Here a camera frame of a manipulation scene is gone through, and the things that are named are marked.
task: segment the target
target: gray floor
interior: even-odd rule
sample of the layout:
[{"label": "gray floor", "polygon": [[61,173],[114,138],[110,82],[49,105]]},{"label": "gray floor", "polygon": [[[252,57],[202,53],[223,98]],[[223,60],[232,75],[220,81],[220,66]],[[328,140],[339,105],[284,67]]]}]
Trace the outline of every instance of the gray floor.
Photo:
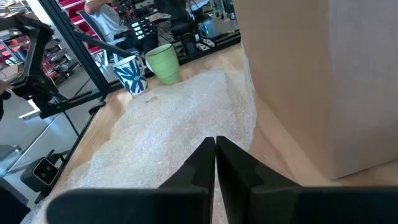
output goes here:
[{"label": "gray floor", "polygon": [[[73,97],[78,91],[84,92],[94,88],[94,83],[82,68],[76,68],[75,73],[59,86],[60,93],[67,98]],[[98,102],[99,100],[93,100],[66,111],[78,132],[81,132],[90,118],[88,110]],[[21,182],[21,174],[30,163],[46,156],[52,149],[55,152],[68,152],[77,135],[62,113],[46,119],[19,119],[18,116],[32,111],[32,107],[17,96],[5,101],[4,109],[5,114],[0,122],[0,145],[19,145],[24,153],[21,157],[21,152],[12,152],[0,161],[0,176],[14,163],[4,179],[21,193],[29,201],[28,206],[32,207],[38,193]]]}]

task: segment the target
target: bubble wrap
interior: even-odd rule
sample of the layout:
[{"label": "bubble wrap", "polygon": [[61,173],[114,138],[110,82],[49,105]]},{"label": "bubble wrap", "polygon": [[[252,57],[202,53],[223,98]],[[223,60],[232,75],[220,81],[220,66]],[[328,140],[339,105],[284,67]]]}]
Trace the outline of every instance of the bubble wrap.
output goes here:
[{"label": "bubble wrap", "polygon": [[[75,188],[156,188],[208,136],[226,136],[248,150],[256,124],[250,76],[212,70],[135,98],[115,124],[111,139],[91,161],[35,208],[23,223],[45,223],[48,202]],[[213,223],[228,223],[218,179]]]}]

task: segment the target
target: person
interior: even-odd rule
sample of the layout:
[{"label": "person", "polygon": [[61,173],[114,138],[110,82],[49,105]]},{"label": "person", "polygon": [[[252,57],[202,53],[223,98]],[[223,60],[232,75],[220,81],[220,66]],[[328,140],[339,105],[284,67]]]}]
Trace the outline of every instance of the person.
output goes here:
[{"label": "person", "polygon": [[124,42],[116,44],[122,49],[136,48],[138,51],[148,52],[158,47],[157,34],[149,34],[145,38],[138,40],[128,27],[121,23],[119,15],[109,5],[109,0],[86,0],[85,11],[89,14],[107,42],[114,39],[125,37]]}]

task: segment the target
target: black cable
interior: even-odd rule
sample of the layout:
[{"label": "black cable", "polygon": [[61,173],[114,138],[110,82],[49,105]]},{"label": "black cable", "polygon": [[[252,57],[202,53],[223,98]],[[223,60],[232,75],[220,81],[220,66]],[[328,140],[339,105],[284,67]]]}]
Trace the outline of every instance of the black cable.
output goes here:
[{"label": "black cable", "polygon": [[73,125],[72,120],[69,118],[69,116],[67,115],[67,113],[65,111],[62,111],[62,113],[67,117],[67,120],[70,123],[70,126],[72,126],[73,130],[75,131],[76,135],[79,137],[79,132],[77,131],[75,125]]},{"label": "black cable", "polygon": [[[59,101],[58,101],[54,96],[53,96],[52,98],[54,99],[54,101],[55,101],[56,103],[59,103]],[[72,120],[70,119],[70,117],[67,115],[67,113],[66,113],[65,111],[62,111],[62,113],[65,115],[65,117],[67,117],[67,120],[69,121],[70,126],[72,127],[72,129],[73,129],[74,132],[76,133],[77,137],[79,137],[80,134],[79,134],[79,132],[77,131],[77,129],[76,129],[75,125],[73,124]]]}]

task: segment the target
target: wooden table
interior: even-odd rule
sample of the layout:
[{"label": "wooden table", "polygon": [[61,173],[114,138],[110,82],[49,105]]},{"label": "wooden table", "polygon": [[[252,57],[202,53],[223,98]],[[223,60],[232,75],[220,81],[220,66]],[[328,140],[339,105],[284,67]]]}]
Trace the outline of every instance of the wooden table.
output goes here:
[{"label": "wooden table", "polygon": [[[244,72],[243,52],[234,45],[188,64],[182,65],[183,80],[212,68],[227,72]],[[155,77],[148,79],[149,88],[159,86]],[[66,181],[70,172],[91,159],[93,154],[111,137],[111,130],[124,113],[126,106],[134,100],[125,90],[110,94],[106,106],[101,108],[66,165],[55,188]],[[313,166],[297,143],[279,123],[279,120],[256,95],[257,126],[249,152],[265,165],[302,185],[397,185],[398,162],[390,162],[345,178],[331,181],[325,179]]]}]

